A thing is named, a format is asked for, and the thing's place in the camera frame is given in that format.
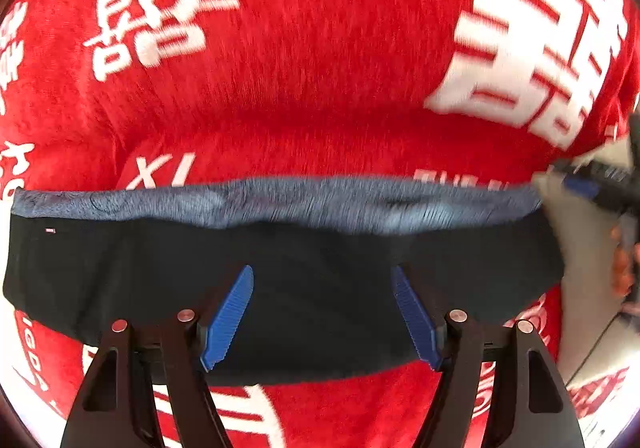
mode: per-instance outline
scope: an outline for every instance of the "red patterned fabric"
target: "red patterned fabric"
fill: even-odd
[[[528,182],[626,132],[637,34],[630,0],[17,0],[0,29],[2,198],[273,175]],[[557,355],[559,289],[527,315]],[[90,350],[15,322],[30,386],[66,417]],[[214,400],[239,447],[407,447],[437,380],[411,364]],[[491,385],[487,365],[469,447]]]

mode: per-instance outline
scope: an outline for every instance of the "black garment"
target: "black garment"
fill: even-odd
[[[206,230],[155,219],[12,215],[4,294],[31,319],[97,345],[115,319],[159,322],[199,304],[228,266],[249,264],[254,295],[209,383],[292,383],[416,358],[391,291],[399,262],[426,277],[449,308],[497,324],[564,271],[542,210],[507,224],[395,237],[291,224]]]

